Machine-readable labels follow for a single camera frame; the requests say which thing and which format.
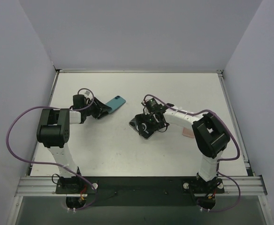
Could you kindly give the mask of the clear phone case black insert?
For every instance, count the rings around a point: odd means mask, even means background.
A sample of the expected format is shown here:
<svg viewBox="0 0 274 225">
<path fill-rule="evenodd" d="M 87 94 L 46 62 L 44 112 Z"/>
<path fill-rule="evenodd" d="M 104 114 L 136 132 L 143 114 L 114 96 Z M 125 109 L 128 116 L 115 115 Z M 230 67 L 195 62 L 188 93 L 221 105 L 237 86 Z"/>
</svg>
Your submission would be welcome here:
<svg viewBox="0 0 274 225">
<path fill-rule="evenodd" d="M 135 130 L 140 137 L 142 137 L 145 140 L 148 140 L 151 138 L 151 136 L 155 133 L 154 129 L 150 126 L 149 123 L 143 122 L 140 125 L 138 125 L 135 118 L 133 118 L 129 122 L 129 126 Z"/>
</svg>

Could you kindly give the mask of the teal phone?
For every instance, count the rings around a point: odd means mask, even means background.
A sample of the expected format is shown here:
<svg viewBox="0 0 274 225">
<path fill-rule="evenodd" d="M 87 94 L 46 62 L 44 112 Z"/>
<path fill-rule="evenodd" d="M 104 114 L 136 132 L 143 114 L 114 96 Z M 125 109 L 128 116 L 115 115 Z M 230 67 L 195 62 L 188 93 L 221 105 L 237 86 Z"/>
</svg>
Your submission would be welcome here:
<svg viewBox="0 0 274 225">
<path fill-rule="evenodd" d="M 116 110 L 118 110 L 121 106 L 126 103 L 126 100 L 121 96 L 115 96 L 110 101 L 105 103 L 106 106 L 110 107 L 108 110 L 108 114 L 113 114 Z"/>
</svg>

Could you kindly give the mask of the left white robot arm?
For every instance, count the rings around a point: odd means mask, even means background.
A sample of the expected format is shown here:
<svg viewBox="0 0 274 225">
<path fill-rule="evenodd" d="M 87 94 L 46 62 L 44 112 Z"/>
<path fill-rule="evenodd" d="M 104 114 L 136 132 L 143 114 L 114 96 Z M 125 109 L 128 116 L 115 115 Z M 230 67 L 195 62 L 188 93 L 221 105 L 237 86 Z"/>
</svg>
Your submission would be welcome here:
<svg viewBox="0 0 274 225">
<path fill-rule="evenodd" d="M 104 104 L 95 97 L 76 94 L 70 108 L 42 110 L 37 128 L 37 141 L 50 151 L 59 167 L 58 186 L 66 185 L 73 193 L 83 188 L 83 181 L 77 177 L 77 174 L 80 174 L 79 167 L 68 147 L 70 125 L 83 124 L 88 116 L 101 119 L 115 109 L 112 100 Z"/>
</svg>

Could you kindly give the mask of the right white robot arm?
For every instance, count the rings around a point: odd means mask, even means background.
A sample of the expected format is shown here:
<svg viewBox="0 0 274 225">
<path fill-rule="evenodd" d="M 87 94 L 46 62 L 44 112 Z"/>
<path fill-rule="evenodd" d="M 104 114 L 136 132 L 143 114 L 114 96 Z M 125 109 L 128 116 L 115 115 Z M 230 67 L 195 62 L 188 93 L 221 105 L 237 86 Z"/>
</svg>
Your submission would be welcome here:
<svg viewBox="0 0 274 225">
<path fill-rule="evenodd" d="M 210 112 L 196 114 L 171 103 L 159 104 L 154 98 L 142 105 L 143 112 L 129 122 L 131 128 L 146 140 L 156 131 L 165 132 L 171 124 L 189 130 L 188 136 L 195 138 L 202 154 L 198 176 L 205 182 L 217 177 L 218 160 L 230 142 L 230 135 L 218 118 Z"/>
</svg>

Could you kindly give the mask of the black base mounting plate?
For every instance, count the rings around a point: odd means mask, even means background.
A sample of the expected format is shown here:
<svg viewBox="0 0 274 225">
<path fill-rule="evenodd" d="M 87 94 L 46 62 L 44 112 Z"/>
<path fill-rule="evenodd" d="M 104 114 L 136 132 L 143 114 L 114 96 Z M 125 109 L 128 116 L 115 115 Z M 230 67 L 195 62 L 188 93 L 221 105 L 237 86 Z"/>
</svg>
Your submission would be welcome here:
<svg viewBox="0 0 274 225">
<path fill-rule="evenodd" d="M 66 206 L 193 206 L 199 200 L 210 208 L 215 194 L 223 194 L 222 179 L 205 182 L 187 177 L 87 177 L 79 184 L 56 185 L 56 194 L 67 195 Z"/>
</svg>

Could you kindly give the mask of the aluminium table frame rail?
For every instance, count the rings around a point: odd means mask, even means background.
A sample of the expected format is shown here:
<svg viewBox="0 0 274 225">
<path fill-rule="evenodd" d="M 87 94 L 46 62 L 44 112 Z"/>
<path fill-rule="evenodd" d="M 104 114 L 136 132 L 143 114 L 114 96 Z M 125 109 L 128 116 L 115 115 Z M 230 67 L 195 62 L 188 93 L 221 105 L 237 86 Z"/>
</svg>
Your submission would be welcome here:
<svg viewBox="0 0 274 225">
<path fill-rule="evenodd" d="M 217 73 L 125 73 L 61 71 L 51 104 L 68 106 L 82 87 L 91 89 L 101 100 L 120 95 L 125 105 L 100 120 L 87 118 L 70 127 L 68 142 L 81 173 L 99 192 L 152 192 L 169 195 L 187 193 L 187 184 L 196 180 L 201 155 L 194 139 L 184 137 L 182 128 L 172 125 L 150 140 L 129 127 L 141 113 L 141 100 L 152 94 L 183 107 L 200 111 L 209 108 L 226 123 L 234 137 L 236 125 Z"/>
</svg>

